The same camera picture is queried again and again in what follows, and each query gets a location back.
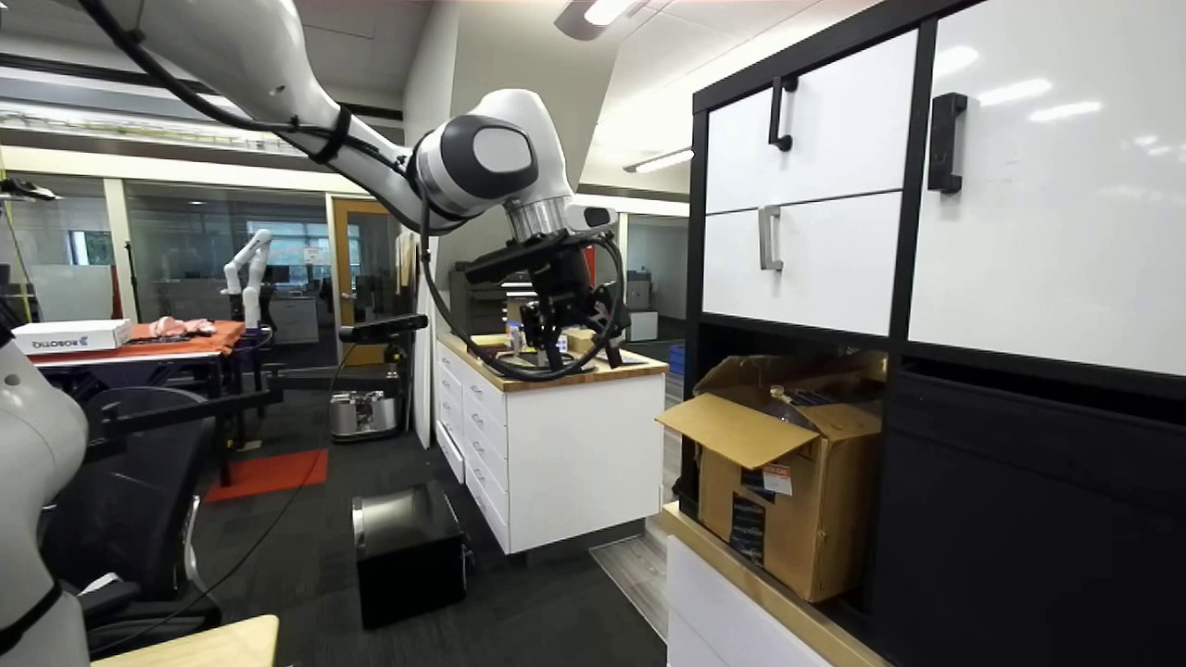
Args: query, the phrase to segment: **cabinet handle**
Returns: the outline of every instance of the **cabinet handle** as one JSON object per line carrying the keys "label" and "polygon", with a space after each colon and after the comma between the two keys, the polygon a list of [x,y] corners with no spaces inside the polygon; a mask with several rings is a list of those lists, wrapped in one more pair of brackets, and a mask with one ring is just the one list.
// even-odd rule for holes
{"label": "cabinet handle", "polygon": [[959,117],[963,113],[966,113],[966,96],[963,92],[934,96],[925,187],[938,187],[938,193],[959,193],[963,187],[963,172],[955,167]]}
{"label": "cabinet handle", "polygon": [[782,133],[782,96],[796,92],[796,86],[800,86],[796,76],[778,76],[773,90],[769,90],[766,144],[773,144],[778,151],[794,148],[794,138]]}
{"label": "cabinet handle", "polygon": [[778,218],[782,218],[782,206],[754,211],[754,266],[773,272],[782,272],[778,240],[773,240]]}

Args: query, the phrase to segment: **red mat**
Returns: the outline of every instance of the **red mat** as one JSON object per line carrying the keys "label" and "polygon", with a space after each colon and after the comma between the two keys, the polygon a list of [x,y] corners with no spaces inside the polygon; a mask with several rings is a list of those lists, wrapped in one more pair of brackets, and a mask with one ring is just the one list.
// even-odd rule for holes
{"label": "red mat", "polygon": [[327,449],[237,458],[229,463],[229,484],[217,482],[215,489],[205,491],[205,500],[227,505],[242,495],[266,495],[266,491],[322,484],[327,468],[329,468]]}

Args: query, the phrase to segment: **black trash bin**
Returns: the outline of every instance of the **black trash bin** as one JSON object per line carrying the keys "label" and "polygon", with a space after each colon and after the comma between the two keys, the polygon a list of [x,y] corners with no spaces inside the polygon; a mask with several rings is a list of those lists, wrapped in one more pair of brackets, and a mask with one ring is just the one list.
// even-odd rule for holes
{"label": "black trash bin", "polygon": [[354,575],[362,628],[465,595],[465,549],[442,484],[354,495]]}

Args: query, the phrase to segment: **black office chair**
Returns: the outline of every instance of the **black office chair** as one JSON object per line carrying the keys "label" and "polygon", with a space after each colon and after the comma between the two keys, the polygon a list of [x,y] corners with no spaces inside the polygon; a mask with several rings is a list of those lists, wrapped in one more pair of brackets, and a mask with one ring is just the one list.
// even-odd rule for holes
{"label": "black office chair", "polygon": [[[117,413],[143,413],[201,401],[168,386],[117,386],[91,395],[84,413],[96,433],[110,405]],[[122,452],[84,463],[59,491],[43,553],[80,601],[91,654],[182,637],[221,619],[185,576],[185,526],[215,437],[215,419],[128,433]],[[80,591],[105,575],[117,575],[117,582]]]}

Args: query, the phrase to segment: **open cardboard box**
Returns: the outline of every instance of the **open cardboard box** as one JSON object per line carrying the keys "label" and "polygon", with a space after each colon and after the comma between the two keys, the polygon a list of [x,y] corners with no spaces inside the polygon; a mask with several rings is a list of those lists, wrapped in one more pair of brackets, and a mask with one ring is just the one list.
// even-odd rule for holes
{"label": "open cardboard box", "polygon": [[[661,419],[700,445],[698,518],[804,601],[838,595],[864,570],[883,419],[817,389],[878,380],[872,371],[883,363],[730,356]],[[815,401],[773,419],[769,386]]]}

